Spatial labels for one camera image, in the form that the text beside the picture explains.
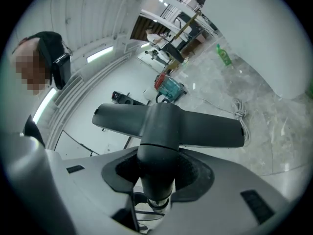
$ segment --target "green bottle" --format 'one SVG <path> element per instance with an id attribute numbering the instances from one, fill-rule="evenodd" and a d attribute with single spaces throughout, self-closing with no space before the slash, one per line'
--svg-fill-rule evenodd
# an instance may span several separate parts
<path id="1" fill-rule="evenodd" d="M 219 54 L 219 56 L 221 57 L 221 59 L 223 60 L 223 62 L 224 62 L 224 64 L 226 66 L 231 64 L 231 60 L 230 60 L 227 52 L 220 48 L 220 44 L 217 44 L 216 51 L 217 51 L 217 53 Z"/>

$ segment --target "floor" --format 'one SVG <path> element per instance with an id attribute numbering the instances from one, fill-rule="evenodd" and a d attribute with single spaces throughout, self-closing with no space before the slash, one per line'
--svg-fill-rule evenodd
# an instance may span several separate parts
<path id="1" fill-rule="evenodd" d="M 232 66 L 226 67 L 217 55 L 217 43 L 227 51 Z M 184 110 L 234 118 L 198 97 L 231 112 L 234 111 L 232 99 L 239 98 L 248 110 L 244 121 L 250 130 L 251 141 L 247 146 L 189 149 L 242 164 L 269 183 L 273 182 L 273 175 L 292 170 L 305 171 L 299 179 L 302 184 L 299 187 L 303 186 L 311 172 L 313 158 L 312 98 L 306 94 L 293 100 L 278 97 L 265 80 L 234 53 L 223 36 L 202 44 L 187 65 L 172 76 L 188 89 L 189 93 L 177 102 Z M 284 195 L 293 199 L 297 194 L 288 192 L 286 184 L 288 182 L 285 182 Z"/>

